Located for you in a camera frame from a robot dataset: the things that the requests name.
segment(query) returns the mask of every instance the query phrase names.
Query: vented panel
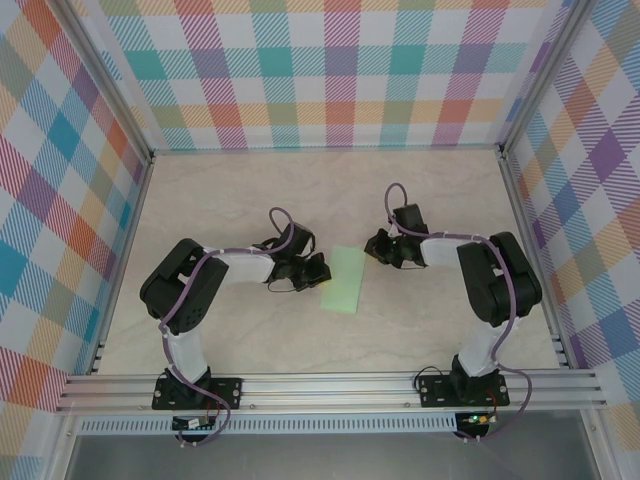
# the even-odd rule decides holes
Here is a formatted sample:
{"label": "vented panel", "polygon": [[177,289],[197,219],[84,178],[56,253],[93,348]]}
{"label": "vented panel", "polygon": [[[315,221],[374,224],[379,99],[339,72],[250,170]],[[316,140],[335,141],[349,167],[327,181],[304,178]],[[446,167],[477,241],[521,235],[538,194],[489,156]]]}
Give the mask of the vented panel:
{"label": "vented panel", "polygon": [[[363,414],[363,415],[240,415],[231,418],[227,434],[322,434],[452,432],[455,414]],[[87,417],[79,435],[166,435],[171,418]]]}

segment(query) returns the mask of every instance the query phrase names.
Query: aluminum rail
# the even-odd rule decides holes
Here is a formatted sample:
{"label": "aluminum rail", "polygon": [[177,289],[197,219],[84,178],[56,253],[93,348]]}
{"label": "aluminum rail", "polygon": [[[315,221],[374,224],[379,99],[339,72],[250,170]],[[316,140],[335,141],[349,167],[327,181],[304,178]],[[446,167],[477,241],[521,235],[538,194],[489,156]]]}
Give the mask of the aluminum rail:
{"label": "aluminum rail", "polygon": [[[584,410],[606,407],[591,370],[528,370],[533,395],[528,410]],[[242,400],[234,415],[309,413],[464,412],[472,407],[421,408],[413,390],[415,373],[250,374],[241,377]],[[511,405],[517,410],[526,394],[525,380],[505,375]],[[157,375],[91,375],[69,377],[58,415],[174,415],[151,409]],[[197,415],[202,411],[180,411]]]}

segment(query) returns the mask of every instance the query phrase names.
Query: green sponge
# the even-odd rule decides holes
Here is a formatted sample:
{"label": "green sponge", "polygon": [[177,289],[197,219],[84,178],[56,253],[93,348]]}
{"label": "green sponge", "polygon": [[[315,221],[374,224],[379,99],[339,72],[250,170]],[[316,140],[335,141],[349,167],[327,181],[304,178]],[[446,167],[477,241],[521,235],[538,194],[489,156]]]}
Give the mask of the green sponge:
{"label": "green sponge", "polygon": [[324,286],[320,308],[356,313],[366,254],[359,248],[334,246],[331,250],[331,281]]}

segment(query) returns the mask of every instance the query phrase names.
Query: beige table surface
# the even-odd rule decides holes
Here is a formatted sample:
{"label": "beige table surface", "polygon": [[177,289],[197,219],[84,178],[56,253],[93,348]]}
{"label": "beige table surface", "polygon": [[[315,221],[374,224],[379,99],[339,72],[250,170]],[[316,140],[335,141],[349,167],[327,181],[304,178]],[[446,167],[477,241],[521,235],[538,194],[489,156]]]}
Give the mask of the beige table surface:
{"label": "beige table surface", "polygon": [[[267,212],[279,205],[316,234],[318,250],[327,256],[333,245],[363,247],[386,227],[383,195],[393,181],[407,187],[431,231],[517,233],[491,151],[157,158],[99,373],[165,368],[157,321],[147,315],[138,292],[180,239],[223,248],[263,241],[275,233]],[[212,371],[448,368],[479,322],[459,269],[398,271],[367,258],[355,315],[320,309],[321,295],[321,288],[274,294],[261,284],[219,292],[202,323],[202,347]],[[539,306],[508,339],[502,360],[521,368],[558,366]]]}

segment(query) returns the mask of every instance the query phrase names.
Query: plaid wallpaper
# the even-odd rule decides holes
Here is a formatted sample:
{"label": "plaid wallpaper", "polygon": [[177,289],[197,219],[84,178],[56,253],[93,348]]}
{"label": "plaid wallpaper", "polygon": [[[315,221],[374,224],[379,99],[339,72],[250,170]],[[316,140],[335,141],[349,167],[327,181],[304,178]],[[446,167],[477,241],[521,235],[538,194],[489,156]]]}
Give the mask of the plaid wallpaper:
{"label": "plaid wallpaper", "polygon": [[571,346],[640,470],[640,3],[601,0],[512,157]]}
{"label": "plaid wallpaper", "polygon": [[0,479],[81,373],[143,164],[44,0],[0,2]]}
{"label": "plaid wallpaper", "polygon": [[151,143],[190,150],[493,144],[561,0],[74,4]]}
{"label": "plaid wallpaper", "polygon": [[498,135],[498,140],[497,140],[498,143],[503,143],[507,134],[509,133],[509,129],[513,125],[513,121],[515,120],[516,116],[520,112],[522,103],[524,102],[525,98],[527,98],[527,95],[529,95],[529,92],[531,91],[531,88],[533,87],[533,84],[535,83],[535,80],[538,77],[538,73],[540,72],[540,69],[547,61],[547,58],[551,53],[551,46],[553,45],[553,42],[556,40],[556,38],[558,37],[558,34],[564,27],[565,21],[567,20],[571,7],[573,6],[574,3],[575,3],[575,0],[562,0],[562,5],[558,10],[556,18],[554,18],[553,24],[551,25],[551,28],[547,32],[547,35],[544,38],[544,42],[542,42],[542,46],[540,47],[540,50],[538,50],[538,54],[536,55],[536,58],[531,64],[531,67],[527,72],[525,80],[524,82],[522,82],[520,90],[518,91],[518,96],[513,102],[513,105],[509,110],[509,115],[507,115],[507,119],[504,122],[502,129],[500,130],[500,134]]}

